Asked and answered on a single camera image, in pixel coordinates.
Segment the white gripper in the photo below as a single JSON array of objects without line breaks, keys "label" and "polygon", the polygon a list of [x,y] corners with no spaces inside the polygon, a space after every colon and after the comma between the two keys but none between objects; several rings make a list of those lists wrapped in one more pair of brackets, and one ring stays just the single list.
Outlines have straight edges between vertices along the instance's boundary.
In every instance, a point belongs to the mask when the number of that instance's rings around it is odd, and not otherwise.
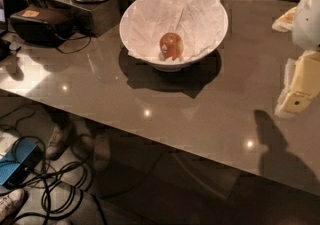
[{"label": "white gripper", "polygon": [[320,93],[320,0],[300,0],[272,24],[278,32],[292,30],[293,42],[304,50],[289,58],[284,71],[284,88],[277,100],[275,115],[292,118],[303,112]]}]

